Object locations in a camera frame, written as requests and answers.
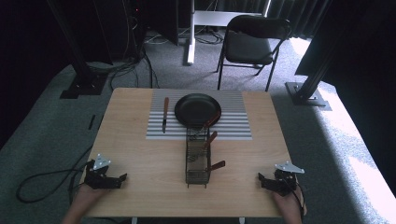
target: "black frying pan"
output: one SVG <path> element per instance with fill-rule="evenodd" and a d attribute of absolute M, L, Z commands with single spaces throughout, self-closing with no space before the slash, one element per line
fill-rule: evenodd
<path fill-rule="evenodd" d="M 210 119 L 214 118 L 218 112 L 221 116 L 219 102 L 211 96 L 202 93 L 192 93 L 183 96 L 175 105 L 175 116 L 184 126 L 203 127 Z M 218 122 L 220 116 L 215 119 L 210 126 Z"/>

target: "gray carpet floor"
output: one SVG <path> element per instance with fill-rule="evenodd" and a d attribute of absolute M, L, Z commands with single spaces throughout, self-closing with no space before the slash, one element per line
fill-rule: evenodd
<path fill-rule="evenodd" d="M 202 36 L 212 40 L 211 36 Z M 304 82 L 306 77 L 294 72 L 309 42 L 290 39 L 281 48 L 269 92 L 293 163 L 305 169 L 298 175 L 305 189 L 308 214 L 304 223 L 394 223 L 389 207 L 394 196 L 378 172 L 367 147 L 337 96 L 336 89 L 320 83 L 319 93 L 331 110 L 317 106 L 294 105 L 285 88 L 286 82 Z M 197 42 L 195 62 L 186 65 L 188 40 L 180 38 L 176 46 L 161 38 L 145 44 L 154 70 L 154 88 L 215 90 L 216 70 L 221 45 Z M 114 66 L 90 63 L 96 68 Z M 269 67 L 254 77 L 252 70 L 226 67 L 222 90 L 263 91 Z M 22 203 L 16 191 L 22 180 L 31 175 L 70 169 L 93 144 L 112 88 L 149 87 L 149 63 L 142 60 L 135 68 L 111 73 L 101 95 L 80 95 L 77 99 L 60 99 L 75 72 L 67 66 L 44 90 L 35 106 L 0 151 L 0 223 L 59 223 L 68 208 L 68 180 L 54 188 L 67 173 L 44 175 L 23 185 L 21 196 L 37 203 Z M 83 164 L 82 157 L 77 167 Z M 202 219 L 202 223 L 233 223 L 230 219 Z M 247 217 L 246 222 L 283 223 L 282 218 Z M 84 218 L 83 223 L 112 223 L 109 220 Z"/>

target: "chair leg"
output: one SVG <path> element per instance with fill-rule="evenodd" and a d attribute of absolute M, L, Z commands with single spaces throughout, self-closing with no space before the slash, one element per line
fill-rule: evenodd
<path fill-rule="evenodd" d="M 219 71 L 221 59 L 224 58 L 223 54 L 224 54 L 224 47 L 221 48 L 221 53 L 220 53 L 220 56 L 219 56 L 218 68 L 216 69 L 216 73 Z"/>
<path fill-rule="evenodd" d="M 270 88 L 271 78 L 272 78 L 272 74 L 274 73 L 274 70 L 275 70 L 275 65 L 276 65 L 276 60 L 277 60 L 278 53 L 279 53 L 279 51 L 276 52 L 275 59 L 273 61 L 273 65 L 272 65 L 272 68 L 271 68 L 270 76 L 268 77 L 267 86 L 265 87 L 265 91 L 268 91 L 268 89 Z"/>
<path fill-rule="evenodd" d="M 263 68 L 264 68 L 264 65 L 262 65 L 262 67 L 260 68 L 260 70 L 259 70 L 256 74 L 254 74 L 254 76 L 255 76 L 255 77 L 258 76 L 259 73 L 262 71 Z"/>
<path fill-rule="evenodd" d="M 223 65 L 224 64 L 224 57 L 221 57 L 219 60 L 219 81 L 218 81 L 218 91 L 220 90 L 220 84 L 221 84 L 221 75 L 222 75 L 222 69 L 223 69 Z"/>

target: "wire basket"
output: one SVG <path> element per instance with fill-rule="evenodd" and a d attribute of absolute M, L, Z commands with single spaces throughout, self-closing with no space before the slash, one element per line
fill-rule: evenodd
<path fill-rule="evenodd" d="M 186 183 L 205 185 L 210 178 L 210 144 L 205 147 L 209 138 L 208 128 L 190 126 L 186 134 Z"/>

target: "desk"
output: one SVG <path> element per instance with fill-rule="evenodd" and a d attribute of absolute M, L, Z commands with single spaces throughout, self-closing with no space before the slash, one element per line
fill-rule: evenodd
<path fill-rule="evenodd" d="M 258 179 L 258 172 L 273 178 L 274 164 L 290 160 L 269 93 L 240 92 L 251 140 L 215 139 L 212 161 L 225 160 L 226 166 L 212 172 L 207 188 L 188 188 L 185 140 L 147 139 L 155 91 L 160 90 L 113 91 L 90 159 L 101 153 L 111 160 L 108 176 L 127 173 L 128 177 L 121 189 L 112 190 L 88 216 L 280 217 Z M 178 100 L 172 95 L 169 98 L 170 102 Z"/>
<path fill-rule="evenodd" d="M 194 0 L 191 0 L 191 26 L 190 26 L 190 45 L 189 45 L 189 56 L 187 58 L 188 64 L 194 63 L 195 54 L 195 25 L 209 25 L 209 26 L 227 26 L 232 18 L 238 15 L 264 15 L 264 12 L 268 8 L 268 3 L 264 7 L 263 13 L 246 13 L 246 12 L 225 12 L 225 11 L 202 11 L 195 10 Z"/>

